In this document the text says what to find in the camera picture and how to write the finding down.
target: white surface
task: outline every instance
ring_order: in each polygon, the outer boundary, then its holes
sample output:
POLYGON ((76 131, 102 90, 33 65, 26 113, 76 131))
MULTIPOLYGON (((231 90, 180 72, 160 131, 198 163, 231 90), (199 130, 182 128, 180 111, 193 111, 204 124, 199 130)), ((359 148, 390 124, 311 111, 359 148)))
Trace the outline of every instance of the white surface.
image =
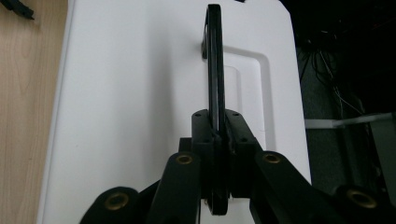
MULTIPOLYGON (((38 223, 78 223, 103 191, 162 175, 207 108, 207 4, 221 5, 226 106, 310 179, 289 13, 277 1, 69 2, 38 223)), ((248 202, 202 223, 251 223, 248 202)))

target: wooden surface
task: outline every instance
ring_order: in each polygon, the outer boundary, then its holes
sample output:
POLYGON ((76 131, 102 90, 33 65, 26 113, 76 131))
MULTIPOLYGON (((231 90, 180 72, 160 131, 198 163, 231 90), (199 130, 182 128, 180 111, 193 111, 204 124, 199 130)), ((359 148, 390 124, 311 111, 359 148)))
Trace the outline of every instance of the wooden surface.
POLYGON ((0 223, 35 223, 67 0, 22 0, 34 21, 0 5, 0 223))

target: white tray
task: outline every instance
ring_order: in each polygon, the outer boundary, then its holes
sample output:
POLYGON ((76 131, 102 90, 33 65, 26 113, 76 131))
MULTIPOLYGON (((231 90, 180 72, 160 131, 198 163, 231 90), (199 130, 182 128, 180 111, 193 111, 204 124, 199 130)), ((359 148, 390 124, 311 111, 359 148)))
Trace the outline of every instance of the white tray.
MULTIPOLYGON (((310 179, 290 15, 275 0, 69 1, 38 223, 78 223, 116 186, 158 180, 191 114, 207 108, 201 58, 208 4, 220 4, 226 107, 263 149, 310 179)), ((247 200, 202 223, 251 223, 247 200)))

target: wooden table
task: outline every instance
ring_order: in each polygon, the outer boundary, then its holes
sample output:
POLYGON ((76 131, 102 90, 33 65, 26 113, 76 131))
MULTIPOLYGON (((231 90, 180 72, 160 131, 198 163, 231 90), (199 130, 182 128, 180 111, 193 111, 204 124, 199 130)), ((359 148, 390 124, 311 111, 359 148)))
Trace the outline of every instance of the wooden table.
POLYGON ((0 6, 0 223, 35 223, 67 0, 23 0, 34 21, 0 6))

